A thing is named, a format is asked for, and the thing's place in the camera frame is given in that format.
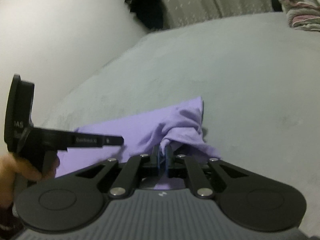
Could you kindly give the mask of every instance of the finger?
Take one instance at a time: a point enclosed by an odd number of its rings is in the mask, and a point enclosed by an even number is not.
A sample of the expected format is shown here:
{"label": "finger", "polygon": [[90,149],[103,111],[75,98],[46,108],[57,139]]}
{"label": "finger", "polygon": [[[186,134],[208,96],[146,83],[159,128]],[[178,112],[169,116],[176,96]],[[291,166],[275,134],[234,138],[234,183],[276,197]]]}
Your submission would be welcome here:
{"label": "finger", "polygon": [[41,173],[28,160],[8,155],[8,164],[16,173],[20,173],[28,180],[38,181],[42,178]]}
{"label": "finger", "polygon": [[7,209],[13,202],[13,191],[10,185],[1,186],[0,189],[0,208]]}

